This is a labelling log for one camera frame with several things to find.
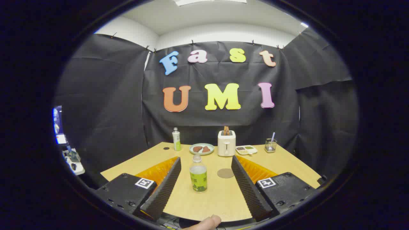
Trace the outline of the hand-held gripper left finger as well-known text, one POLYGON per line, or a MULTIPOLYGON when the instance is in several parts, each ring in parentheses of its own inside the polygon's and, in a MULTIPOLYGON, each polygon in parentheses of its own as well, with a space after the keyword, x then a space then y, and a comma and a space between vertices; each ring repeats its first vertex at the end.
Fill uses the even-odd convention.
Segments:
POLYGON ((168 203, 181 172, 175 156, 138 174, 122 173, 96 190, 114 208, 134 216, 158 220, 168 203))

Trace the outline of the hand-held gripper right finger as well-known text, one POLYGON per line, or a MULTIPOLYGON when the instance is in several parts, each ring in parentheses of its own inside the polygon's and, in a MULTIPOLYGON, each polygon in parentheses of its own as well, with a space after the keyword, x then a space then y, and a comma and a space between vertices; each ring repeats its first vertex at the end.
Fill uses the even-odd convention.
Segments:
POLYGON ((272 171, 241 156, 232 158, 231 169, 256 221, 289 211, 317 193, 291 172, 273 176, 272 171))

